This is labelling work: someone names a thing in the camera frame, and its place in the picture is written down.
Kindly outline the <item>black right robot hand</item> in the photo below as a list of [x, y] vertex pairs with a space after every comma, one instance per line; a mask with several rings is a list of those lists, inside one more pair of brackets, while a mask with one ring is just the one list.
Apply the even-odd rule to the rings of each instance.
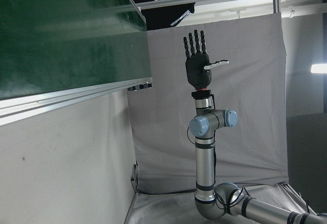
[[206, 52], [204, 31], [194, 30], [183, 38], [185, 48], [185, 67], [188, 83], [196, 90], [206, 89], [212, 81], [211, 69], [228, 64], [226, 59], [210, 62]]

